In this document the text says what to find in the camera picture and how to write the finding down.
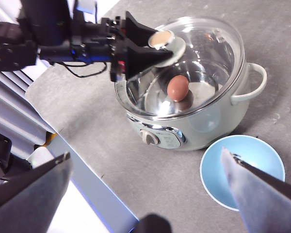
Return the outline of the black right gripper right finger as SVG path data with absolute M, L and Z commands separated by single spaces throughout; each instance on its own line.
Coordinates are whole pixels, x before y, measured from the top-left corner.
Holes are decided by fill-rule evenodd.
M 291 233 L 291 184 L 221 150 L 228 187 L 250 233 Z

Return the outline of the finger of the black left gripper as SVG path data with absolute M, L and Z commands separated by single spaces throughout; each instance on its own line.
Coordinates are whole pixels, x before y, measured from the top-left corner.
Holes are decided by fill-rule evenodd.
M 173 52 L 169 50 L 156 50 L 151 48 L 128 48 L 127 59 L 125 61 L 125 77 L 129 80 L 173 56 Z
M 157 32 L 144 24 L 139 23 L 129 11 L 125 13 L 125 32 L 126 37 L 137 46 L 144 47 L 148 45 L 149 38 Z

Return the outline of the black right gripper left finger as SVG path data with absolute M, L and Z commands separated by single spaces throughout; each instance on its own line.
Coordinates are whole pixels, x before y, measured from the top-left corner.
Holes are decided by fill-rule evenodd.
M 0 233 L 45 233 L 72 174 L 69 152 L 0 184 Z

